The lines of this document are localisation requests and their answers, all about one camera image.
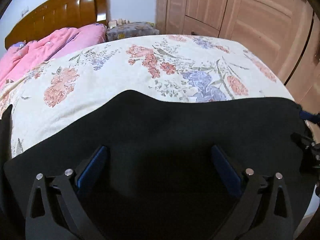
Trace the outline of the black pants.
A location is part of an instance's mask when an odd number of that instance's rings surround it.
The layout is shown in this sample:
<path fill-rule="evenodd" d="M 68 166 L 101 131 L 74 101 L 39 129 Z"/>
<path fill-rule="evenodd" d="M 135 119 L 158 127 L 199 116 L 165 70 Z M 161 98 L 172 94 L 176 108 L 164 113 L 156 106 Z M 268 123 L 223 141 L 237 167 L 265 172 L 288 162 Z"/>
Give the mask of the black pants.
<path fill-rule="evenodd" d="M 108 148 L 107 182 L 102 207 L 88 215 L 104 239 L 213 239 L 236 202 L 214 166 L 215 145 L 242 169 L 283 175 L 295 231 L 311 200 L 291 195 L 296 109 L 285 98 L 178 103 L 127 90 L 9 158 L 8 107 L 1 118 L 1 239 L 26 239 L 37 174 L 75 169 L 99 146 Z"/>

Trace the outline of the wooden wardrobe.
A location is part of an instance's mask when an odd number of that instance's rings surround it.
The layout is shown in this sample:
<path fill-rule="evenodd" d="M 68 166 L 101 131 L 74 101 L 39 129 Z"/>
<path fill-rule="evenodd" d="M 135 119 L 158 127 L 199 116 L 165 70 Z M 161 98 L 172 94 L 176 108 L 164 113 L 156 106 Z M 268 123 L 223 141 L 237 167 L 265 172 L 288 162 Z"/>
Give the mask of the wooden wardrobe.
<path fill-rule="evenodd" d="M 319 111 L 319 15 L 310 0 L 156 0 L 156 27 L 241 43 L 307 111 Z"/>

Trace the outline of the floral cream bedspread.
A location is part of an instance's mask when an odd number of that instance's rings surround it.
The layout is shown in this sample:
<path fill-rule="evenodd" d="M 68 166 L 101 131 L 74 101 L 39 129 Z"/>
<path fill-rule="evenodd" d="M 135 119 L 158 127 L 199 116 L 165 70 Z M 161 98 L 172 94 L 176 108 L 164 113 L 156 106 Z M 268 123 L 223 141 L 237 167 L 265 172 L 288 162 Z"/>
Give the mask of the floral cream bedspread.
<path fill-rule="evenodd" d="M 38 64 L 4 86 L 1 110 L 12 107 L 11 156 L 129 89 L 169 102 L 291 98 L 263 60 L 235 41 L 156 35 L 97 44 Z"/>

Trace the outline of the pink quilt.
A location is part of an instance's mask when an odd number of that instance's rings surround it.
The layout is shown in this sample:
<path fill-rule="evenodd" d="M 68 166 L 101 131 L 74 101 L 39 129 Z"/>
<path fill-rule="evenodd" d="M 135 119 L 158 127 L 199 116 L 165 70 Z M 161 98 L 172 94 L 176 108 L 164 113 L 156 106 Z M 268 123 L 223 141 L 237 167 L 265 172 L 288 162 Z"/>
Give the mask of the pink quilt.
<path fill-rule="evenodd" d="M 1 58 L 1 87 L 23 77 L 38 64 L 106 41 L 105 25 L 89 24 L 79 29 L 62 28 L 30 42 L 18 42 Z"/>

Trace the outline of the nightstand with floral cover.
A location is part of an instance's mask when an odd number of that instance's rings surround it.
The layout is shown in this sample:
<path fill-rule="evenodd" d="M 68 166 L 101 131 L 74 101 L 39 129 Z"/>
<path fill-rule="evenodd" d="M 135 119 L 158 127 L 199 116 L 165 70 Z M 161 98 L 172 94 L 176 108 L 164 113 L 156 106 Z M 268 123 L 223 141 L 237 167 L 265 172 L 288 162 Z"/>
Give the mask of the nightstand with floral cover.
<path fill-rule="evenodd" d="M 109 28 L 106 31 L 106 40 L 108 42 L 121 40 L 130 37 L 159 35 L 160 31 L 155 28 L 155 24 L 151 22 L 133 22 L 118 25 Z"/>

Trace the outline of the wooden headboard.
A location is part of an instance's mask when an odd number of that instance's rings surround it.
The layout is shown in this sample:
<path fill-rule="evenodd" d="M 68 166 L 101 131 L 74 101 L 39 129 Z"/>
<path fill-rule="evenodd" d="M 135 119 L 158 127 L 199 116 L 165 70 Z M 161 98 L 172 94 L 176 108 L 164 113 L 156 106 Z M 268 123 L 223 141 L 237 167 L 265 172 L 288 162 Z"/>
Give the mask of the wooden headboard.
<path fill-rule="evenodd" d="M 107 0 L 47 0 L 12 28 L 4 47 L 40 40 L 64 27 L 81 28 L 92 23 L 107 25 Z"/>

